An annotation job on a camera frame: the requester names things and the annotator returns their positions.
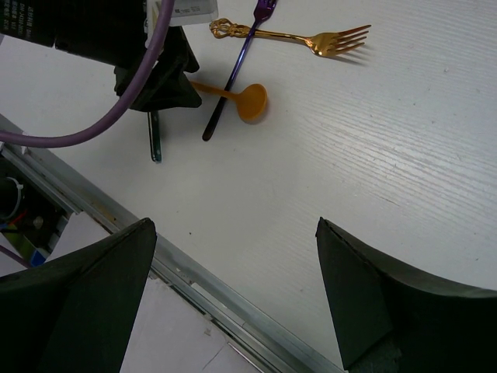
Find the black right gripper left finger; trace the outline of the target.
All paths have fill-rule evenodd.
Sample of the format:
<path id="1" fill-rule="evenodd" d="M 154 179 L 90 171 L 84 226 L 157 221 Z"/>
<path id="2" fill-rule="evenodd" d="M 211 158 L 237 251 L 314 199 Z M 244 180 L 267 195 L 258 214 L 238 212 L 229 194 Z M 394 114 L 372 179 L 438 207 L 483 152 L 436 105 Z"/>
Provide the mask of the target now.
<path id="1" fill-rule="evenodd" d="M 3 372 L 118 372 L 155 253 L 149 218 L 1 278 Z"/>

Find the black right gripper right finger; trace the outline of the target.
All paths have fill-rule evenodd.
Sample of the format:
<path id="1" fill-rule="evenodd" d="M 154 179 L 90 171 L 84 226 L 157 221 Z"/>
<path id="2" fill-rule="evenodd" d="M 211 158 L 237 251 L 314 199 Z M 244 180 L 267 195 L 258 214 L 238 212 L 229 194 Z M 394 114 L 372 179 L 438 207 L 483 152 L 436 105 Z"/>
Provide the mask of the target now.
<path id="1" fill-rule="evenodd" d="M 496 370 L 493 290 L 427 273 L 325 219 L 315 237 L 345 370 Z"/>

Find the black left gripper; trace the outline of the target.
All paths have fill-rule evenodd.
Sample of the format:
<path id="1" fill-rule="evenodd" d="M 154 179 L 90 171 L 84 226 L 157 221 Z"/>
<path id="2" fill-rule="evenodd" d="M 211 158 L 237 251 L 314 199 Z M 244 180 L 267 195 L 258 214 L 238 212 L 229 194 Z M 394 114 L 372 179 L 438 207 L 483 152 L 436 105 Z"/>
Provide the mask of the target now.
<path id="1" fill-rule="evenodd" d="M 2 0 L 1 33 L 114 68 L 121 96 L 135 76 L 147 39 L 145 2 L 140 0 Z M 170 27 L 148 80 L 131 104 L 151 112 L 197 108 L 200 96 L 186 75 L 200 69 L 181 26 Z"/>

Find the silver fork teal handle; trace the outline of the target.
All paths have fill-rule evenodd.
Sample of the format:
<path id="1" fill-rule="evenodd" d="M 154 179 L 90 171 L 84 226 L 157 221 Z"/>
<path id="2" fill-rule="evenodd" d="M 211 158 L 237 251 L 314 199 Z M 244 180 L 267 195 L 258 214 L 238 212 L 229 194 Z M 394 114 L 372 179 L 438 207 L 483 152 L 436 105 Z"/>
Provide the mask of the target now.
<path id="1" fill-rule="evenodd" d="M 148 132 L 151 149 L 151 159 L 155 163 L 162 162 L 162 146 L 158 111 L 148 113 Z"/>

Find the yellow plastic spoon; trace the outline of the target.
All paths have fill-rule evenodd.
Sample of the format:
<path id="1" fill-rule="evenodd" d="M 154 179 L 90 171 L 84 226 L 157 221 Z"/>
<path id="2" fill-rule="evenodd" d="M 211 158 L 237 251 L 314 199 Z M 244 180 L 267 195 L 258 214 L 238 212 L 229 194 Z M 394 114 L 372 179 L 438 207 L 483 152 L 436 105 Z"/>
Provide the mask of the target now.
<path id="1" fill-rule="evenodd" d="M 233 93 L 199 82 L 191 81 L 190 83 L 198 91 L 217 95 L 233 101 L 236 105 L 238 116 L 245 122 L 256 121 L 265 113 L 268 94 L 266 88 L 261 84 L 251 84 L 242 92 Z"/>

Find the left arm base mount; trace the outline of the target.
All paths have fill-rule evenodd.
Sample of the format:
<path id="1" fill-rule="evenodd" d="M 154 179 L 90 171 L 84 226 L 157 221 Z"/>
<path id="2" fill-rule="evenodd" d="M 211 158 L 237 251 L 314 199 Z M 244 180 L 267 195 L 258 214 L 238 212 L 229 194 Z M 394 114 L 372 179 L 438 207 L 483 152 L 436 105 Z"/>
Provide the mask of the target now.
<path id="1" fill-rule="evenodd" d="M 1 157 L 1 237 L 31 267 L 51 256 L 71 213 Z"/>

